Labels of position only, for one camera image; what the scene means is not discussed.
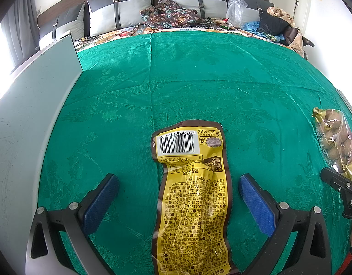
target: snack package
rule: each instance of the snack package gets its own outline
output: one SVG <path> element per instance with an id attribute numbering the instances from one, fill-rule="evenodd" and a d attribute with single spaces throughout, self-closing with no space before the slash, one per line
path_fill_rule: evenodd
<path id="1" fill-rule="evenodd" d="M 239 274 L 226 238 L 232 184 L 222 126 L 180 122 L 153 133 L 151 150 L 164 167 L 152 242 L 155 274 Z"/>
<path id="2" fill-rule="evenodd" d="M 352 134 L 344 114 L 315 107 L 312 117 L 327 164 L 352 181 Z"/>

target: curtain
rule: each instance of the curtain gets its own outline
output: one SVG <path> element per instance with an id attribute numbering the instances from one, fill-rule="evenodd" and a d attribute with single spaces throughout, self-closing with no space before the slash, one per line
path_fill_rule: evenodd
<path id="1" fill-rule="evenodd" d="M 16 67 L 37 52 L 40 41 L 34 0 L 16 0 L 1 22 Z"/>

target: green fabric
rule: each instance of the green fabric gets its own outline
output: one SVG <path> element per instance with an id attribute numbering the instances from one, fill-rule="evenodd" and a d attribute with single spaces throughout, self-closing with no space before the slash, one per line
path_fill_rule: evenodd
<path id="1" fill-rule="evenodd" d="M 311 113 L 314 107 L 342 110 L 351 129 L 352 116 L 311 64 L 269 42 L 201 31 L 129 37 L 78 56 L 83 73 L 52 131 L 38 204 L 64 208 L 107 173 L 116 174 L 119 194 L 91 239 L 117 275 L 153 274 L 151 237 L 163 172 L 151 158 L 150 138 L 187 119 L 224 128 L 233 183 L 228 240 L 240 270 L 267 238 L 239 196 L 244 173 L 294 209 L 322 208 L 333 273 L 338 269 L 351 222 L 341 215 L 339 194 L 319 178 L 326 164 Z"/>

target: beige scarf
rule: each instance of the beige scarf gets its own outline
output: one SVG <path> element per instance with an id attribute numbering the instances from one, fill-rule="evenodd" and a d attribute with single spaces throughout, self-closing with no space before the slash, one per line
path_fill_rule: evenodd
<path id="1" fill-rule="evenodd" d="M 272 16 L 279 17 L 280 19 L 286 21 L 289 23 L 289 25 L 292 28 L 296 28 L 294 19 L 286 13 L 283 9 L 280 9 L 278 7 L 269 7 L 267 9 L 267 13 L 269 13 Z M 304 57 L 304 51 L 303 51 L 303 38 L 302 38 L 302 33 L 300 29 L 298 28 L 298 34 L 294 38 L 293 42 L 289 45 L 297 54 L 300 56 Z"/>

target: silver bolt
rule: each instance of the silver bolt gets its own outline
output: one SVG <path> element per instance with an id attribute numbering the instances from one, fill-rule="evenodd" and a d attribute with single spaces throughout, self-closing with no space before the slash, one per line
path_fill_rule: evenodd
<path id="1" fill-rule="evenodd" d="M 289 208 L 289 205 L 286 202 L 280 202 L 279 207 L 281 207 L 283 210 L 286 210 Z"/>
<path id="2" fill-rule="evenodd" d="M 313 207 L 313 211 L 314 211 L 316 214 L 320 214 L 320 213 L 321 213 L 321 208 L 320 208 L 320 207 L 317 207 L 317 206 L 314 206 L 314 207 Z"/>
<path id="3" fill-rule="evenodd" d="M 36 210 L 37 214 L 41 214 L 45 209 L 43 207 L 38 207 Z"/>
<path id="4" fill-rule="evenodd" d="M 69 209 L 70 209 L 70 210 L 75 210 L 75 209 L 78 208 L 78 206 L 79 206 L 79 204 L 78 204 L 77 202 L 72 202 L 72 203 L 70 203 L 70 205 L 69 205 Z"/>

